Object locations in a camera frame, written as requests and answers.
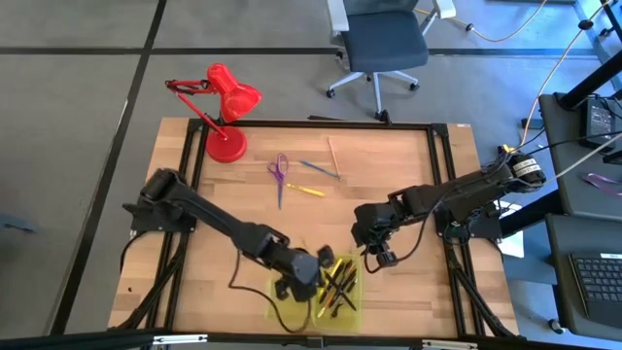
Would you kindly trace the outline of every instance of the lamp arm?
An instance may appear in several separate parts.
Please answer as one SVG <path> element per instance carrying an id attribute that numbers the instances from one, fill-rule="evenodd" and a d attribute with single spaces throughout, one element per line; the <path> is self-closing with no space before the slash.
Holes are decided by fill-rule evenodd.
<path id="1" fill-rule="evenodd" d="M 193 95 L 195 93 L 216 93 L 216 91 L 212 88 L 208 81 L 185 81 L 185 82 L 177 82 L 177 81 L 167 81 L 166 87 L 171 91 L 175 92 L 175 95 L 179 97 L 188 107 L 190 107 L 199 117 L 201 117 L 212 129 L 214 129 L 218 134 L 223 137 L 224 140 L 227 139 L 226 133 L 222 128 L 216 125 L 216 123 L 210 118 L 210 116 L 201 111 L 189 98 L 185 96 L 185 94 Z"/>

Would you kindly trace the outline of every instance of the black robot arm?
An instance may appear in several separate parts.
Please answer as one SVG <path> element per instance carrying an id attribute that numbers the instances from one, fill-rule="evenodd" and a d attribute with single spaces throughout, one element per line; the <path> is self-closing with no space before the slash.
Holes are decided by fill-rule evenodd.
<path id="1" fill-rule="evenodd" d="M 380 267 L 397 264 L 387 241 L 402 226 L 425 220 L 443 210 L 454 226 L 468 227 L 482 208 L 507 193 L 528 193 L 546 178 L 536 161 L 522 154 L 503 155 L 495 164 L 439 186 L 413 186 L 389 194 L 386 203 L 363 204 L 355 209 L 352 235 L 357 246 L 375 255 Z"/>
<path id="2" fill-rule="evenodd" d="M 184 182 L 177 171 L 159 169 L 140 191 L 144 203 L 166 213 L 170 220 L 188 213 L 231 238 L 242 255 L 283 277 L 279 286 L 287 286 L 296 301 L 315 295 L 321 283 L 320 266 L 329 267 L 334 257 L 329 246 L 318 252 L 318 258 L 302 249 L 289 247 L 290 239 L 267 225 L 244 223 L 200 196 Z"/>

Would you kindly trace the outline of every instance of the wooden tabletop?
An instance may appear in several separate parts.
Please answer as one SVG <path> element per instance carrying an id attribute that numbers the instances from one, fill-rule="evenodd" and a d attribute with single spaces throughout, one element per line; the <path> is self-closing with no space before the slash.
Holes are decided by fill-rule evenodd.
<path id="1" fill-rule="evenodd" d="M 177 168 L 188 121 L 162 120 L 148 177 L 160 167 Z M 457 175 L 478 169 L 470 126 L 448 127 Z M 355 207 L 385 202 L 387 194 L 396 190 L 433 183 L 426 133 L 422 131 L 284 127 L 244 127 L 243 131 L 248 139 L 246 154 L 230 164 L 214 162 L 206 155 L 198 192 L 242 221 L 280 230 L 291 239 L 292 247 L 304 247 L 309 252 L 325 244 L 335 254 L 359 252 L 350 233 Z M 339 164 L 341 182 L 298 162 L 306 159 L 333 169 L 327 137 Z M 440 139 L 436 141 L 439 161 L 444 164 Z M 288 182 L 324 192 L 326 197 L 284 189 L 283 210 L 278 210 L 276 181 L 266 165 L 279 153 L 290 160 Z M 444 165 L 441 172 L 445 181 Z M 394 235 L 389 243 L 398 257 L 412 248 L 419 229 L 420 224 L 404 227 Z M 149 233 L 127 252 L 110 326 L 124 321 L 153 285 L 161 242 L 161 233 Z M 470 247 L 479 292 L 505 326 L 517 333 L 499 251 L 478 239 L 471 240 Z M 284 333 L 276 321 L 266 319 L 269 305 L 264 299 L 227 288 L 235 256 L 228 237 L 198 224 L 190 237 L 175 331 Z M 267 291 L 274 276 L 273 271 L 243 259 L 236 284 Z M 165 310 L 166 300 L 164 297 L 160 310 Z M 467 329 L 472 331 L 464 291 L 463 304 Z M 428 221 L 422 243 L 409 260 L 363 276 L 362 305 L 362 335 L 456 336 L 447 267 L 433 220 Z M 163 324 L 163 314 L 159 312 L 157 325 Z M 313 327 L 306 332 L 320 333 Z"/>

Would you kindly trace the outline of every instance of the red desk lamp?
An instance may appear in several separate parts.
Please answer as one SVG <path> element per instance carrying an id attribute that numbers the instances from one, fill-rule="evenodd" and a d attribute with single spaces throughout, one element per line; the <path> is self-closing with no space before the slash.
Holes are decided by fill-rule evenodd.
<path id="1" fill-rule="evenodd" d="M 261 101 L 261 92 L 254 87 L 239 84 L 224 64 L 215 63 L 207 69 L 207 80 L 166 81 L 166 87 L 174 91 L 199 117 L 216 132 L 207 136 L 207 154 L 219 162 L 232 162 L 246 152 L 244 133 L 233 126 L 216 124 L 212 118 L 193 104 L 186 95 L 196 93 L 219 94 L 221 96 L 221 119 L 233 123 L 251 111 Z"/>

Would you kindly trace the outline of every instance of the chopstick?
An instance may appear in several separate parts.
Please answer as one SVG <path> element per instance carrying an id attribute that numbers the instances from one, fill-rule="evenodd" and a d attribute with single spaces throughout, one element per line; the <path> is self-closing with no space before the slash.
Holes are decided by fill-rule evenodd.
<path id="1" fill-rule="evenodd" d="M 341 181 L 341 173 L 339 172 L 339 164 L 337 164 L 337 158 L 334 156 L 334 151 L 332 150 L 332 143 L 330 142 L 330 136 L 328 136 L 327 139 L 328 139 L 328 147 L 330 148 L 330 154 L 332 155 L 332 162 L 334 163 L 335 170 L 337 170 L 337 179 Z"/>

